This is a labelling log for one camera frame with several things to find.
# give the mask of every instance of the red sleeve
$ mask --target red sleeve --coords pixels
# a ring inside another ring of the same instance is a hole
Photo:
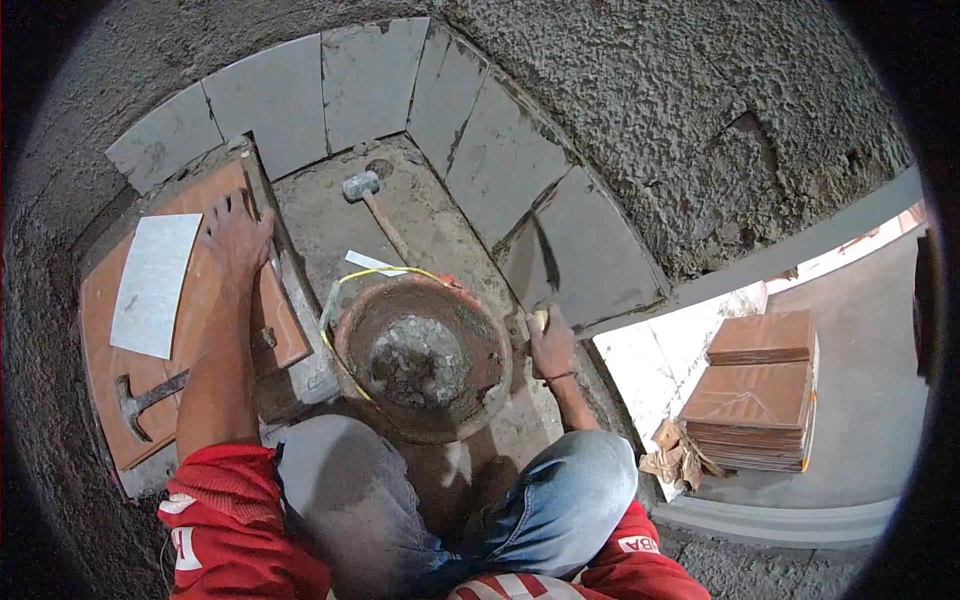
[[[657,529],[636,502],[590,562],[581,584],[619,600],[710,598],[683,567],[660,553]]]
[[[172,598],[326,598],[326,567],[283,537],[274,454],[210,446],[167,483],[157,514],[177,551]]]

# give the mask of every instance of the yellow string line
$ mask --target yellow string line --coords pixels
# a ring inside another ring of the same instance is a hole
[[[439,277],[433,275],[432,273],[428,273],[423,269],[418,269],[416,267],[378,267],[376,269],[365,269],[364,271],[357,271],[356,273],[351,273],[348,276],[341,277],[338,283],[346,283],[347,281],[350,281],[351,279],[356,279],[357,277],[360,277],[360,276],[369,275],[371,273],[383,273],[384,271],[405,271],[407,273],[416,273],[418,275],[430,277],[437,283],[440,283],[442,286],[448,287],[446,283]],[[330,302],[329,300],[327,301],[327,303],[331,305],[333,304],[333,302]],[[337,357],[337,360],[340,362],[340,366],[343,367],[344,372],[347,375],[349,375],[350,380],[353,382],[353,387],[357,389],[357,392],[360,393],[360,396],[362,396],[365,400],[369,401],[371,404],[376,406],[376,402],[373,401],[373,398],[371,398],[370,395],[368,395],[367,392],[362,387],[360,387],[360,383],[357,381],[356,377],[353,376],[353,373],[350,372],[350,369],[347,368],[347,363],[345,363],[344,359],[341,358],[336,348],[334,348],[333,345],[330,344],[329,338],[326,337],[326,327],[321,329],[320,337],[324,339],[324,344],[326,344],[326,347],[330,348],[330,351],[333,353],[333,355]]]

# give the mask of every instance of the blue jeans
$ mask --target blue jeans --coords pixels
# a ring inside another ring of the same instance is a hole
[[[341,600],[436,598],[479,574],[572,576],[600,550],[636,493],[626,440],[567,433],[541,452],[498,503],[443,548],[423,526],[406,463],[348,417],[290,427],[277,465],[295,538],[323,561]]]

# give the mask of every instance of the person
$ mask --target person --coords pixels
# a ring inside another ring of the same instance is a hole
[[[534,361],[571,431],[444,548],[423,526],[406,465],[358,420],[325,415],[260,444],[251,295],[274,214],[238,191],[204,215],[223,275],[177,421],[180,467],[157,512],[177,552],[174,598],[709,598],[634,502],[625,440],[597,425],[570,375],[575,340],[554,307],[528,321]],[[569,583],[579,571],[580,583]]]

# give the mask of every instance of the hand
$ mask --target hand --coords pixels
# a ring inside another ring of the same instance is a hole
[[[560,313],[560,307],[556,304],[550,305],[546,333],[540,329],[533,315],[528,314],[526,321],[530,330],[530,353],[543,377],[551,379],[570,372],[576,338],[570,325],[566,324],[564,315]]]
[[[244,204],[243,192],[222,196],[204,211],[200,242],[213,255],[224,283],[244,285],[267,262],[274,234],[274,212],[264,211],[259,223]]]

